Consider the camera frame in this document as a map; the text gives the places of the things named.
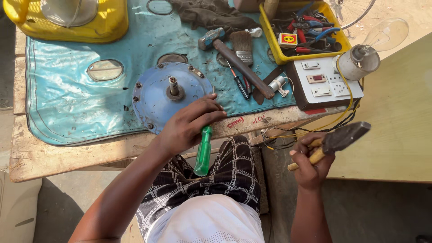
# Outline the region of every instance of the small screwdriver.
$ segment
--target small screwdriver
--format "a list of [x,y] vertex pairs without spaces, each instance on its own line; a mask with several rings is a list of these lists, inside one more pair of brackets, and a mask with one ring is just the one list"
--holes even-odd
[[229,68],[231,69],[232,74],[234,75],[234,80],[237,83],[238,89],[240,89],[241,94],[243,95],[243,97],[245,98],[245,100],[249,99],[249,94],[247,93],[245,87],[243,86],[243,83],[240,81],[240,77],[237,76],[234,73],[234,70],[232,69],[231,65],[229,64],[228,61],[226,61],[228,63]]

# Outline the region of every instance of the yellow basket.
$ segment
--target yellow basket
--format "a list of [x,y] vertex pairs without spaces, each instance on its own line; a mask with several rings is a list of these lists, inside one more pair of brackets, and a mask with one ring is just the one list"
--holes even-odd
[[[296,10],[301,9],[304,5],[308,4],[308,1],[305,2],[283,2],[279,3],[278,9],[290,9],[294,12]],[[349,49],[351,49],[351,44],[348,41],[348,38],[345,36],[342,30],[338,31],[337,35],[332,35],[333,38],[336,39],[342,45],[342,49],[340,52],[331,52],[331,53],[322,53],[322,54],[309,54],[309,55],[301,55],[301,56],[293,56],[287,57],[282,53],[280,46],[277,42],[276,36],[270,26],[270,22],[267,18],[266,13],[264,12],[264,3],[260,4],[260,23],[263,26],[264,34],[266,35],[267,42],[270,45],[271,52],[273,53],[274,59],[278,65],[286,64],[289,61],[295,60],[303,60],[310,58],[323,58],[323,57],[334,57],[340,55]],[[340,28],[339,22],[331,11],[330,6],[323,1],[315,1],[314,4],[310,7],[310,9],[316,10],[318,9],[321,13],[326,16],[329,22],[334,23],[334,27]]]

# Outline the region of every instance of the wooden table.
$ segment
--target wooden table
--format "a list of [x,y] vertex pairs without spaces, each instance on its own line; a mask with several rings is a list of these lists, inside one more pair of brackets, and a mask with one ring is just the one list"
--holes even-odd
[[[33,136],[25,116],[25,35],[17,28],[13,113],[16,115],[10,156],[10,179],[23,182],[79,169],[107,170],[124,168],[131,158],[144,151],[156,137],[150,132],[119,136],[77,147],[56,147]],[[297,106],[230,117],[213,124],[212,139],[269,128],[269,136],[277,136],[321,117],[343,112],[345,107],[328,108],[323,113],[306,114]],[[261,136],[251,137],[252,145],[262,142]]]

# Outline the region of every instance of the patterned pants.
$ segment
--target patterned pants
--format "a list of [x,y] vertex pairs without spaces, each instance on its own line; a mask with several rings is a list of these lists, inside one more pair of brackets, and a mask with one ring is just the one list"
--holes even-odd
[[222,144],[206,177],[195,175],[194,169],[177,155],[161,170],[137,209],[143,238],[164,213],[196,196],[224,194],[259,213],[261,189],[256,174],[251,147],[244,136],[230,137]]

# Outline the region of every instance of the light bulb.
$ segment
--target light bulb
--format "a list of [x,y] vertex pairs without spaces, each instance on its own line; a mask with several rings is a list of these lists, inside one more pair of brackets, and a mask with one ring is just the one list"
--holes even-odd
[[361,61],[364,56],[388,51],[401,44],[408,36],[408,23],[401,18],[390,18],[375,25],[362,44],[354,50],[354,58]]

